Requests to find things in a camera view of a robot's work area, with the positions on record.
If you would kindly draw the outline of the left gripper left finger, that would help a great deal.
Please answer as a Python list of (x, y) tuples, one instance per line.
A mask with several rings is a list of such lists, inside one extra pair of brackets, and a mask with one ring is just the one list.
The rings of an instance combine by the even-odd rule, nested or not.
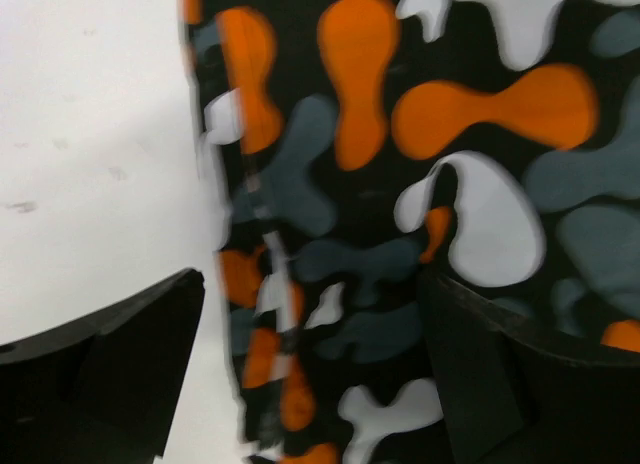
[(1, 347), (4, 463), (163, 457), (204, 304), (181, 270), (123, 301)]

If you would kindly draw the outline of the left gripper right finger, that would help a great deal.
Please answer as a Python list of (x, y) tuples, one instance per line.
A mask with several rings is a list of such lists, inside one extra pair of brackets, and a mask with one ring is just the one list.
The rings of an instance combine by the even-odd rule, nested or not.
[(456, 462), (638, 462), (638, 354), (539, 326), (430, 271), (418, 302)]

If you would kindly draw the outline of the orange black camouflage shorts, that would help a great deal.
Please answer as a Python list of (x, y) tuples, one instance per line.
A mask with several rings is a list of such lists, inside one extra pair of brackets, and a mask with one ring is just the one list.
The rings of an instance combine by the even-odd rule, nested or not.
[(458, 463), (418, 279), (639, 356), (639, 0), (181, 0), (247, 463)]

